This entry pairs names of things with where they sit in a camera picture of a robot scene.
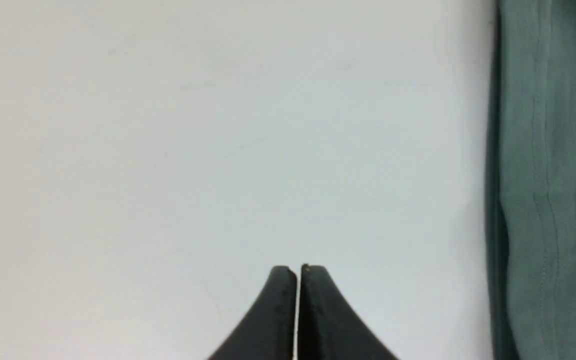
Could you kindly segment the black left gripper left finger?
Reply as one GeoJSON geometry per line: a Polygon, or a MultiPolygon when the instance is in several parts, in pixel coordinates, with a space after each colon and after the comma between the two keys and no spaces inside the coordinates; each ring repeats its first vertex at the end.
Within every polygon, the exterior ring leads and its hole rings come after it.
{"type": "Polygon", "coordinates": [[[297,309],[296,274],[274,266],[258,296],[211,360],[292,360],[297,309]]]}

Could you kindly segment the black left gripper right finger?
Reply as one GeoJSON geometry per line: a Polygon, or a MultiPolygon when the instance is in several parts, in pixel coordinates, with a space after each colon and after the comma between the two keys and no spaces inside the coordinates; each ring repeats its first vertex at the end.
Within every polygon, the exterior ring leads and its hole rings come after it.
{"type": "Polygon", "coordinates": [[[329,271],[301,267],[297,326],[298,360],[395,360],[353,310],[329,271]]]}

